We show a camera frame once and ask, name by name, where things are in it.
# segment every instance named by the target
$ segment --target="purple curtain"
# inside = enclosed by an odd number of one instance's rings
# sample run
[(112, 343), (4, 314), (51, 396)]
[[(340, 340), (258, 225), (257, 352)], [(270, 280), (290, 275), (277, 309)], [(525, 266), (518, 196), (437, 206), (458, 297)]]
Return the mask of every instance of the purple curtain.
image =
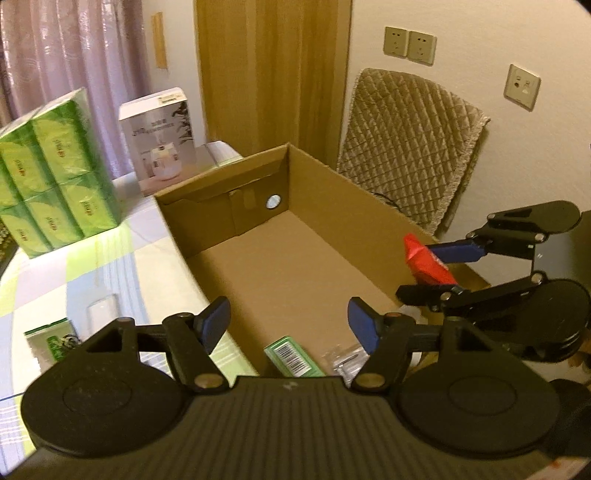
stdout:
[(119, 106), (147, 95), (138, 0), (2, 0), (4, 86), (14, 116), (85, 86), (113, 178), (133, 171)]

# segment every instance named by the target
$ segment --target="table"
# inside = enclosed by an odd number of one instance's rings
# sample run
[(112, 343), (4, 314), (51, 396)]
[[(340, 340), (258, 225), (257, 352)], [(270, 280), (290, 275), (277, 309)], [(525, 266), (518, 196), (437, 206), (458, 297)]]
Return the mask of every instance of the table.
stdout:
[[(241, 158), (226, 144), (215, 157)], [(40, 374), (23, 333), (64, 317), (82, 339), (115, 316), (161, 323), (173, 313), (202, 311), (208, 300), (178, 251), (153, 197), (135, 174), (114, 181), (124, 221), (117, 228), (30, 260), (19, 250), (0, 279), (0, 472), (34, 449), (20, 418), (21, 394)], [(230, 383), (256, 375), (226, 333), (211, 355)], [(163, 353), (142, 360), (168, 371)]]

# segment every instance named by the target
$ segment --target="wall outlet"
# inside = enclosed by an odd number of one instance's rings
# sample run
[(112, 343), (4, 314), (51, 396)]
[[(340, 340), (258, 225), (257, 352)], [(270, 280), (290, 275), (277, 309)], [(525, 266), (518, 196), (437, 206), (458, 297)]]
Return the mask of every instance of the wall outlet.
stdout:
[(538, 96), (540, 83), (540, 77), (511, 64), (509, 66), (509, 75), (507, 75), (507, 83), (505, 84), (505, 97), (532, 111), (535, 99)]
[(437, 37), (421, 32), (410, 32), (408, 36), (408, 58), (433, 65), (436, 45)]
[(405, 57), (408, 50), (408, 30), (386, 27), (384, 34), (384, 53)]

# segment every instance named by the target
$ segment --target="white wall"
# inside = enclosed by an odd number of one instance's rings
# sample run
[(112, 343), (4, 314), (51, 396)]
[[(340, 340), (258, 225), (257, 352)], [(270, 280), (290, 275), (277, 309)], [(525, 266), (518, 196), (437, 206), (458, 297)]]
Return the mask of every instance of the white wall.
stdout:
[[(437, 36), (433, 66), (384, 55), (384, 27)], [(532, 112), (503, 97), (509, 64), (542, 78)], [(436, 81), (492, 118), (474, 175), (445, 240), (496, 210), (554, 199), (591, 209), (591, 16), (574, 0), (355, 0), (346, 94), (366, 67)], [(501, 283), (529, 262), (486, 257), (474, 268)]]
[[(187, 95), (193, 140), (205, 143), (193, 0), (142, 0), (151, 93), (181, 87)], [(151, 16), (163, 13), (168, 70), (156, 68)]]

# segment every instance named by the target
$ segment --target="red plastic wrapper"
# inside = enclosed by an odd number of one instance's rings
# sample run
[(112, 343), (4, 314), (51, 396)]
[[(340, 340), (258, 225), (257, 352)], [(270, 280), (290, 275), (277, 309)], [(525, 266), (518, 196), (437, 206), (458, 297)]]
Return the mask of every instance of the red plastic wrapper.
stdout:
[(418, 238), (409, 233), (404, 237), (407, 265), (418, 283), (427, 285), (457, 284), (452, 273)]

